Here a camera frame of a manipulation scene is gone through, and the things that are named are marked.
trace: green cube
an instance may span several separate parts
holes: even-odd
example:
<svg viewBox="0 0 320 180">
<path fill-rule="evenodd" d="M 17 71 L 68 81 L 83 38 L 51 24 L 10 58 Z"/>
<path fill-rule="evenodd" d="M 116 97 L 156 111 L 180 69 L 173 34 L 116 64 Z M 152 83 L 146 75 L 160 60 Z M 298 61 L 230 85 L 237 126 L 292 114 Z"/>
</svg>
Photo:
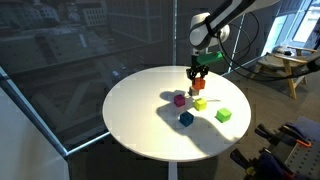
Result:
<svg viewBox="0 0 320 180">
<path fill-rule="evenodd" d="M 207 108 L 207 101 L 203 98 L 199 98 L 193 103 L 194 108 L 198 111 L 202 111 Z"/>
<path fill-rule="evenodd" d="M 221 122 L 224 123 L 228 121 L 231 117 L 231 112 L 227 108 L 221 108 L 217 111 L 216 118 Z"/>
</svg>

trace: yellow cube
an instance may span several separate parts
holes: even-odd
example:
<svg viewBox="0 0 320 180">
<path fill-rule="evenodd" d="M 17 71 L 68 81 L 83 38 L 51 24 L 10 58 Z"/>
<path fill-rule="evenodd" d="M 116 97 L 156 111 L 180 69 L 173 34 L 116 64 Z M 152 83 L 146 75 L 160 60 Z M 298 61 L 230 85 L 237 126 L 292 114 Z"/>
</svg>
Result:
<svg viewBox="0 0 320 180">
<path fill-rule="evenodd" d="M 205 110 L 207 108 L 207 101 L 203 98 L 199 98 L 194 101 L 193 106 L 198 111 Z"/>
</svg>

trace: red cube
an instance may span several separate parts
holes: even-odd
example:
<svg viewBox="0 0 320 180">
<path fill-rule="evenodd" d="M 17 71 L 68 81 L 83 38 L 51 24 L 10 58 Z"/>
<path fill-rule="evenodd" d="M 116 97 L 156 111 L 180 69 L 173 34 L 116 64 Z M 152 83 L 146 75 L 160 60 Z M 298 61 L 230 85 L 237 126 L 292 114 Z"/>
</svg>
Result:
<svg viewBox="0 0 320 180">
<path fill-rule="evenodd" d="M 183 106 L 186 104 L 186 101 L 185 101 L 185 98 L 179 94 L 179 95 L 176 95 L 174 97 L 174 104 L 177 106 L 177 107 L 180 107 L 180 106 Z"/>
<path fill-rule="evenodd" d="M 192 84 L 192 87 L 195 90 L 200 90 L 200 89 L 204 89 L 205 84 L 206 84 L 206 81 L 203 78 L 195 78 L 194 84 Z"/>
</svg>

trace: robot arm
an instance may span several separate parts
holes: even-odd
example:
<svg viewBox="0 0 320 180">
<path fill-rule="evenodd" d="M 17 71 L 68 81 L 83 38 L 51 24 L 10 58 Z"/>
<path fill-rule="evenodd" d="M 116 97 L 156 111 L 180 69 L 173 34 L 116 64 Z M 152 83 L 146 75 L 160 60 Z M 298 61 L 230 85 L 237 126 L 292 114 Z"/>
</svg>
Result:
<svg viewBox="0 0 320 180">
<path fill-rule="evenodd" d="M 197 73 L 201 78 L 208 73 L 209 67 L 195 63 L 200 52 L 206 48 L 218 45 L 218 36 L 224 42 L 229 34 L 228 23 L 242 14 L 271 6 L 280 0 L 225 0 L 212 14 L 202 13 L 191 20 L 189 41 L 193 47 L 192 66 L 187 69 L 187 76 L 194 81 Z M 309 72 L 320 70 L 320 59 L 315 59 L 307 64 Z"/>
<path fill-rule="evenodd" d="M 218 44 L 217 36 L 225 41 L 229 36 L 228 23 L 238 16 L 273 5 L 279 0 L 226 0 L 212 14 L 203 13 L 192 18 L 189 40 L 196 50 Z"/>
</svg>

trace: window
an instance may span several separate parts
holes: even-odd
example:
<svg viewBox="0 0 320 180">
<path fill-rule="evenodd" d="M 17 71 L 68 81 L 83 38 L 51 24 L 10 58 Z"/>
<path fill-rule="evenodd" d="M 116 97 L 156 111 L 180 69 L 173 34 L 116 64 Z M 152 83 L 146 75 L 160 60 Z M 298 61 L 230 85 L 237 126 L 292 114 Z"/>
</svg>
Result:
<svg viewBox="0 0 320 180">
<path fill-rule="evenodd" d="M 271 30 L 268 35 L 268 40 L 266 42 L 266 45 L 264 47 L 264 50 L 262 51 L 262 55 L 265 55 L 267 52 L 271 52 L 272 49 L 275 47 L 275 44 L 277 44 L 278 36 L 287 20 L 287 16 L 280 16 L 277 17 L 273 25 L 271 27 Z"/>
<path fill-rule="evenodd" d="M 294 41 L 306 42 L 313 28 L 315 27 L 320 17 L 320 3 L 313 3 L 306 16 L 304 17 L 297 33 L 294 36 Z"/>
</svg>

